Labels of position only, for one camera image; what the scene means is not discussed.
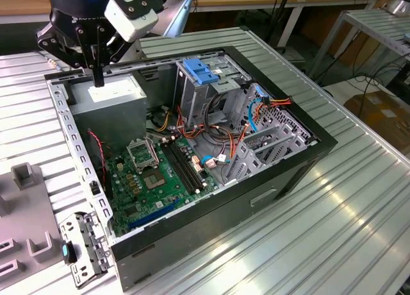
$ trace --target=red cable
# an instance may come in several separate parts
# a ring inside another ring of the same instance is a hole
[[[105,188],[105,158],[104,158],[104,152],[103,152],[103,145],[101,144],[100,139],[98,139],[97,135],[95,135],[95,133],[93,133],[92,131],[88,131],[88,133],[93,136],[93,138],[95,139],[95,141],[97,141],[98,147],[100,149],[100,155],[101,155],[101,163],[102,163],[102,181],[104,183],[104,188]]]

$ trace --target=green motherboard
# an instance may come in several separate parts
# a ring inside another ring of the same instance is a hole
[[[193,168],[190,159],[195,153],[188,141],[180,138],[175,143]],[[159,164],[155,167],[146,167],[142,171],[136,170],[131,155],[126,150],[107,159],[113,192],[110,199],[113,210],[111,224],[116,236],[122,236],[133,227],[148,223],[218,189],[212,176],[203,170],[200,176],[203,189],[199,193],[197,191],[190,194],[161,150],[160,143],[154,144],[153,148]],[[134,149],[132,155],[138,163],[150,157],[146,148],[138,151]]]

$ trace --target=blue cable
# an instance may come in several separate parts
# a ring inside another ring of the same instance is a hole
[[[250,103],[249,109],[248,109],[249,124],[250,124],[250,127],[252,127],[252,129],[253,129],[254,131],[258,131],[258,129],[256,128],[255,123],[254,123],[254,120],[253,120],[253,118],[252,118],[252,106],[253,106],[254,103],[257,103],[257,102],[260,102],[260,101],[262,101],[262,100],[261,100],[261,99],[255,99],[255,100],[253,100],[253,101]]]
[[[213,157],[211,155],[204,156],[201,160],[201,164],[202,165],[205,164],[209,159],[212,159],[212,158]]]

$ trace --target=blue plastic tab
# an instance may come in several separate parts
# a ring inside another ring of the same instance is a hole
[[[184,60],[184,66],[200,85],[205,85],[207,83],[212,83],[219,80],[219,77],[212,74],[208,66],[203,64],[200,59]]]
[[[63,256],[67,256],[69,252],[67,251],[67,245],[63,245]]]

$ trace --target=aluminum workbench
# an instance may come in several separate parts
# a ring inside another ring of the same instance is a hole
[[[351,40],[359,31],[366,33],[385,47],[379,60],[376,61],[378,66],[373,68],[373,72],[381,67],[390,50],[399,56],[410,55],[410,43],[404,40],[404,35],[410,33],[410,17],[397,17],[382,8],[341,12],[313,61],[308,73],[309,77],[313,77],[327,50],[345,23],[351,24],[353,29],[346,36],[335,57],[338,57],[348,48]]]
[[[142,41],[148,57],[233,45],[339,142],[286,197],[127,294],[394,294],[410,275],[410,162],[250,31]],[[39,164],[56,220],[87,208],[35,53],[0,57],[0,170]],[[60,262],[6,294],[77,291]]]

